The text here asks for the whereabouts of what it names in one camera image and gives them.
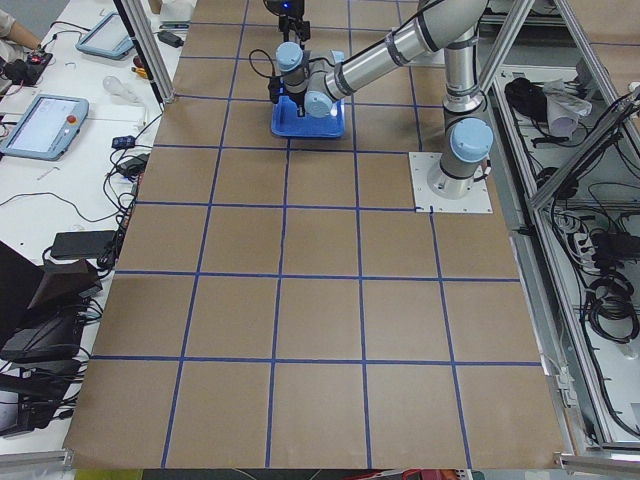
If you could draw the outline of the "blue plastic tray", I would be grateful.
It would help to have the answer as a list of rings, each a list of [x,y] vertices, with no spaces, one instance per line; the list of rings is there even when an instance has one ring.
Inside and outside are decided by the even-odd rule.
[[[304,106],[306,115],[297,116],[297,105],[281,97],[273,108],[271,131],[289,138],[336,139],[344,134],[343,101],[325,93],[321,81],[345,59],[340,50],[304,51],[294,42],[284,42],[276,50],[278,76],[306,78]]]

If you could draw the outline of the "black power adapter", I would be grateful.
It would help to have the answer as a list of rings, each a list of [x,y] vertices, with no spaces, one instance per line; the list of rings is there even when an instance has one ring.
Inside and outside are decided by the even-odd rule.
[[[160,31],[157,33],[157,37],[161,43],[173,48],[179,48],[184,45],[184,40],[181,37],[169,31]]]

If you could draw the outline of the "yellow screwdriver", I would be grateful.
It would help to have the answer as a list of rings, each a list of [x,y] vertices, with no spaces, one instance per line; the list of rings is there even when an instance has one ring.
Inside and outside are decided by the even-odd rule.
[[[139,76],[140,78],[148,79],[148,73],[144,68],[132,67],[131,71],[137,76]]]

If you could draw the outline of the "small blue device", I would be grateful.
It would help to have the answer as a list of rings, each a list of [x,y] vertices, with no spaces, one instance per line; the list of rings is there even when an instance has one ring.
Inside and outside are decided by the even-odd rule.
[[[136,138],[131,135],[114,137],[111,141],[111,148],[113,150],[126,150],[135,146]]]

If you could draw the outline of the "teach pendant far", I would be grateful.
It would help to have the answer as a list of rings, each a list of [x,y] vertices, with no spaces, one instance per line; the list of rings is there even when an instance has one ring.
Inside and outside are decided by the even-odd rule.
[[[88,55],[120,60],[134,48],[134,44],[120,15],[111,12],[82,36],[75,48]]]

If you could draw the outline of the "teach pendant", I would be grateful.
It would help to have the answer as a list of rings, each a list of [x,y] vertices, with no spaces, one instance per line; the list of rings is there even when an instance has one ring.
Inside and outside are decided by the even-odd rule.
[[[120,60],[134,48],[134,44],[120,15],[111,12],[82,36],[75,48],[88,55]]]
[[[78,135],[88,112],[84,98],[39,94],[1,142],[1,154],[56,161]]]

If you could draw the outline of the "brown paper table mat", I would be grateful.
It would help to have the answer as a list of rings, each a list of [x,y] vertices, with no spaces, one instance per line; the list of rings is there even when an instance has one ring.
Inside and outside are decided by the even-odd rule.
[[[499,211],[414,210],[441,95],[394,149],[284,139],[259,1],[201,1],[65,444],[79,468],[547,468],[564,444]]]

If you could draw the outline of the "teach pendant near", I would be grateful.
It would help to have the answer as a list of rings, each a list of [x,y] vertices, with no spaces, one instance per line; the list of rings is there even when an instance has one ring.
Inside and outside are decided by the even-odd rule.
[[[88,112],[84,98],[39,94],[1,142],[1,154],[56,161],[78,135]]]

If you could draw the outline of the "aluminium frame post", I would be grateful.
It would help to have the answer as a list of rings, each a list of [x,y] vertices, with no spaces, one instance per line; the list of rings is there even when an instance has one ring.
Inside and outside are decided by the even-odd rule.
[[[175,89],[142,3],[137,0],[114,0],[113,3],[140,57],[157,102],[164,106],[172,103]]]

